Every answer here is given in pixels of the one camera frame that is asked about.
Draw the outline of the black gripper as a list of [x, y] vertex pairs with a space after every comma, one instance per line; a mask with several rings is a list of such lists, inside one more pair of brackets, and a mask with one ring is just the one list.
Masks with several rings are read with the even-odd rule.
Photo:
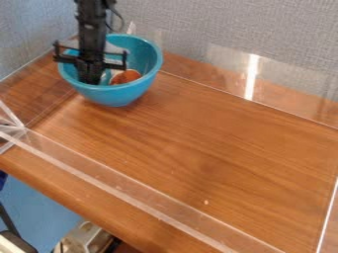
[[107, 44], [107, 12], [123, 21], [115, 9], [117, 0], [74, 0], [75, 19], [78, 22], [78, 38], [70, 41], [55, 41], [54, 60], [74, 64], [79, 81], [98, 85], [106, 68], [125, 70], [127, 68], [129, 50]]

